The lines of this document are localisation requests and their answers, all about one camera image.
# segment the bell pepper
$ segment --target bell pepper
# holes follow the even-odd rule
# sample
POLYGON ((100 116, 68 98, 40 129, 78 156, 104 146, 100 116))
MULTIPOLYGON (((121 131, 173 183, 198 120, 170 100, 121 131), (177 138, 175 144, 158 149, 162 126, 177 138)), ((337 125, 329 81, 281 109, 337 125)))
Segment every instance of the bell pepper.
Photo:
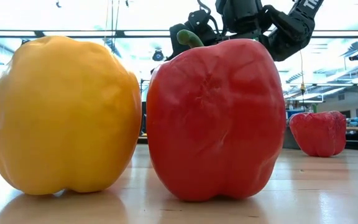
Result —
POLYGON ((338 111, 295 114, 290 118, 290 129, 309 156, 335 156, 346 145, 346 118, 338 111))
POLYGON ((147 93, 154 169, 180 200, 242 199, 268 182, 281 151, 285 103, 266 48, 249 39, 191 47, 156 68, 147 93))
POLYGON ((30 41, 0 77, 0 174, 31 195, 103 190, 129 163, 140 119, 136 77, 102 45, 30 41))

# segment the table surface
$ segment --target table surface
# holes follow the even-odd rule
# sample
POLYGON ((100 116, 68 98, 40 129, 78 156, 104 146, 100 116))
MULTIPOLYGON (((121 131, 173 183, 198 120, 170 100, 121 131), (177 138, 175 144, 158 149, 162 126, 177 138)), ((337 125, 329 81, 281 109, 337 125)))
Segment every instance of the table surface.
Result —
POLYGON ((0 176, 0 223, 274 223, 358 224, 358 151, 333 158, 284 149, 266 187, 243 201, 178 201, 151 168, 138 145, 120 179, 93 194, 34 197, 0 176))

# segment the red bell pepper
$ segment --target red bell pepper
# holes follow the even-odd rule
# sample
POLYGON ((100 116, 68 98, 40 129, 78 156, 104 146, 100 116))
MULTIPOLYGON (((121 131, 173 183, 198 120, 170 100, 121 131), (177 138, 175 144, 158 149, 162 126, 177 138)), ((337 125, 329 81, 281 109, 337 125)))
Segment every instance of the red bell pepper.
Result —
POLYGON ((335 156, 346 145, 346 118, 338 111, 295 114, 290 119, 290 129, 309 156, 335 156))
POLYGON ((285 103, 262 44, 183 52, 154 70, 146 107, 152 164, 179 199, 242 199, 265 187, 283 144, 285 103))

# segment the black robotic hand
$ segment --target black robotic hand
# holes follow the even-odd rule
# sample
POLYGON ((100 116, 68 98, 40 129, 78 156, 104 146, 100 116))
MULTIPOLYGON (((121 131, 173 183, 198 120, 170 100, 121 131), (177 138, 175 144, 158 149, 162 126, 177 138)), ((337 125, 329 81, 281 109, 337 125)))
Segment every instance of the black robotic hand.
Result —
POLYGON ((283 61, 309 44, 314 31, 314 17, 323 3, 323 0, 295 1, 291 11, 285 14, 271 5, 263 6, 260 0, 217 0, 216 10, 223 20, 220 32, 211 10, 197 1, 200 10, 191 12, 184 24, 170 28, 173 53, 167 60, 189 49, 179 44, 176 38, 180 30, 187 29, 194 32, 205 46, 229 39, 257 39, 275 61, 283 61), (213 21, 214 29, 208 25, 209 20, 213 21), (272 24, 276 28, 268 36, 264 35, 272 24))

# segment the green stem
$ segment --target green stem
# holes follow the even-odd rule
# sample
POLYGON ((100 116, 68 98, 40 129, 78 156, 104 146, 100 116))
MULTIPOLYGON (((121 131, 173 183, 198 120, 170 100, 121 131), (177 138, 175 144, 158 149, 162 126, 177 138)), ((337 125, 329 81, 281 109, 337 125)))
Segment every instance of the green stem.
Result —
POLYGON ((177 34, 177 39, 178 39, 179 44, 189 45, 189 47, 191 47, 191 48, 204 47, 203 42, 192 31, 188 31, 185 29, 179 31, 177 34))

